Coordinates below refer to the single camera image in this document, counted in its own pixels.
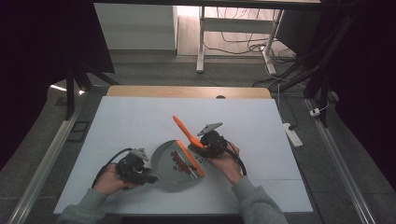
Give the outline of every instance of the black cord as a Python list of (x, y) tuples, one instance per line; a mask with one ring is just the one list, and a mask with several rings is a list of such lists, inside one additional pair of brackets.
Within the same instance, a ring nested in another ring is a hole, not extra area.
[[(208, 46), (205, 44), (205, 42), (204, 42), (204, 46), (205, 46), (205, 48), (207, 48), (207, 49), (212, 49), (212, 48), (208, 47)], [(250, 53), (250, 52), (251, 52), (250, 49), (247, 50), (247, 51), (242, 51), (242, 52), (230, 52), (230, 51), (227, 51), (227, 50), (224, 50), (224, 49), (213, 49), (213, 50), (218, 50), (218, 51), (222, 51), (222, 52), (226, 52), (226, 53), (231, 53), (231, 54), (245, 54), (245, 53)]]
[(93, 186), (95, 186), (96, 182), (99, 180), (99, 177), (105, 172), (107, 166), (108, 166), (111, 162), (113, 162), (114, 159), (116, 159), (120, 154), (124, 153), (125, 151), (131, 151), (131, 150), (132, 150), (132, 149), (129, 148), (129, 147), (128, 147), (128, 148), (125, 148), (125, 149), (123, 149), (123, 150), (121, 150), (119, 153), (117, 153), (115, 156), (113, 156), (113, 158), (111, 158), (111, 159), (106, 163), (106, 165), (102, 166), (102, 168), (100, 169), (100, 171), (99, 171), (98, 174), (96, 175), (96, 178), (93, 180), (92, 188), (93, 188)]
[(255, 81), (255, 82), (253, 82), (253, 84), (251, 85), (251, 87), (254, 88), (254, 87), (255, 87), (257, 84), (259, 84), (259, 83), (264, 83), (264, 82), (271, 81), (271, 80), (274, 80), (274, 79), (276, 80), (276, 82), (278, 82), (278, 81), (279, 81), (279, 78), (286, 77), (286, 76), (288, 75), (288, 73), (291, 73), (291, 72), (295, 69), (295, 67), (294, 67), (295, 65), (297, 65), (297, 63), (292, 64), (292, 65), (288, 68), (288, 70), (286, 70), (283, 74), (279, 75), (278, 77), (269, 77), (269, 78), (267, 78), (267, 79)]
[(241, 166), (242, 174), (243, 175), (248, 175), (247, 169), (245, 167), (245, 164), (242, 162), (241, 158), (236, 153), (236, 150), (235, 150), (235, 148), (233, 148), (233, 145), (229, 141), (227, 141), (227, 140), (225, 140), (225, 141), (228, 144), (230, 144), (231, 148), (233, 149), (233, 152), (230, 149), (226, 148), (226, 147), (223, 147), (224, 151), (228, 152), (228, 154), (230, 154), (239, 163), (239, 165)]

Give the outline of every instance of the white tabletop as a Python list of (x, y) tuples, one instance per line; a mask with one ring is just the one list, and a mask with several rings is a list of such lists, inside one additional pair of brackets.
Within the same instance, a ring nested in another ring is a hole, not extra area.
[[(99, 169), (120, 150), (144, 147), (150, 158), (168, 140), (180, 139), (187, 145), (173, 115), (192, 134), (206, 124), (223, 122), (217, 131), (241, 148), (240, 157), (253, 184), (263, 186), (283, 212), (312, 211), (274, 100), (111, 96), (99, 105), (54, 213), (78, 203)], [(210, 163), (200, 165), (205, 171), (202, 179), (120, 191), (107, 199), (105, 211), (128, 216), (237, 214), (237, 200), (226, 178)]]

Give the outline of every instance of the person's right hand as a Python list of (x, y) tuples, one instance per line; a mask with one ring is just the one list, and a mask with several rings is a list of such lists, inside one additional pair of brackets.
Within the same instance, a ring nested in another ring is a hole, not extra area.
[[(239, 148), (234, 144), (229, 142), (227, 148), (239, 155)], [(216, 158), (207, 158), (207, 160), (216, 166), (232, 184), (243, 177), (238, 162), (227, 152), (223, 152)]]

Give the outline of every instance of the gray floor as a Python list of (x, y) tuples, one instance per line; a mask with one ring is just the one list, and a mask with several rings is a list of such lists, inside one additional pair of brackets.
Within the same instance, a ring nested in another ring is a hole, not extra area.
[[(112, 55), (116, 75), (109, 75), (124, 85), (177, 85), (247, 87), (257, 80), (268, 79), (262, 58), (219, 57), (205, 58), (205, 72), (195, 73), (196, 57), (169, 55)], [(276, 64), (278, 73), (289, 64)], [(101, 97), (108, 85), (90, 76), (97, 87), (87, 92), (77, 122), (91, 122)], [(268, 87), (272, 81), (260, 83), (257, 88)], [(361, 223), (353, 202), (335, 169), (329, 152), (321, 139), (315, 121), (309, 116), (303, 87), (295, 86), (281, 94), (280, 113), (290, 122), (297, 123), (297, 134), (304, 143), (293, 153), (304, 177), (305, 186), (315, 209), (314, 213), (286, 214), (290, 223)], [(64, 115), (65, 94), (49, 89), (48, 101), (35, 126), (0, 173), (0, 223), (6, 223), (26, 189), (35, 169), (61, 126)], [(396, 223), (396, 193), (382, 176), (368, 153), (334, 111), (328, 108), (329, 129), (342, 152), (351, 173), (369, 204), (377, 223)], [(53, 223), (52, 214), (67, 177), (83, 142), (81, 133), (69, 134), (68, 140), (55, 162), (49, 177), (33, 206), (26, 223)], [(136, 218), (136, 223), (156, 223), (156, 219)], [(103, 223), (120, 223), (121, 217), (108, 216)]]

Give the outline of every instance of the metal frame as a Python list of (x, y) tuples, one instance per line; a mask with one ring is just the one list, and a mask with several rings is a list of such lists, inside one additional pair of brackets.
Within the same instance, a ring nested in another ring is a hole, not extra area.
[(276, 70), (269, 55), (271, 46), (274, 42), (277, 27), (283, 10), (280, 10), (274, 21), (258, 21), (258, 20), (238, 20), (238, 19), (221, 19), (221, 18), (206, 18), (205, 7), (200, 7), (200, 39), (197, 53), (197, 73), (204, 72), (204, 36), (205, 31), (208, 32), (229, 32), (229, 33), (254, 33), (254, 34), (268, 34), (268, 42), (262, 51), (265, 65), (270, 75), (275, 75)]
[(82, 94), (78, 97), (74, 113), (70, 116), (69, 120), (64, 120), (61, 128), (53, 138), (52, 143), (50, 144), (49, 149), (47, 150), (43, 160), (38, 165), (38, 168), (35, 171), (32, 180), (30, 181), (25, 192), (21, 196), (20, 201), (15, 207), (8, 221), (8, 224), (24, 223), (26, 218), (29, 216), (32, 207), (35, 204), (35, 200), (41, 189), (43, 188), (44, 183), (46, 182), (47, 177), (53, 167), (53, 164), (56, 162), (56, 159), (58, 158), (58, 155), (62, 147), (64, 146), (67, 135), (69, 135), (70, 130), (72, 129), (78, 117), (78, 114), (85, 99), (85, 95), (86, 94)]
[[(309, 110), (313, 109), (313, 106), (311, 105), (308, 99), (305, 99), (305, 103)], [(351, 197), (351, 200), (355, 205), (356, 211), (359, 217), (361, 218), (361, 223), (375, 224), (376, 221), (373, 216), (373, 213), (369, 205), (367, 204), (366, 200), (364, 199), (364, 196), (361, 193), (358, 184), (356, 183), (352, 174), (349, 172), (347, 163), (344, 161), (344, 158), (340, 153), (338, 146), (335, 144), (335, 141), (332, 138), (332, 134), (330, 133), (329, 129), (326, 128), (319, 119), (315, 119), (315, 123), (317, 125), (320, 136), (322, 137), (323, 142), (326, 145), (326, 148), (329, 150), (329, 154), (332, 157), (332, 162), (335, 168), (337, 169), (341, 179), (343, 180), (344, 186), (346, 187), (346, 191)]]

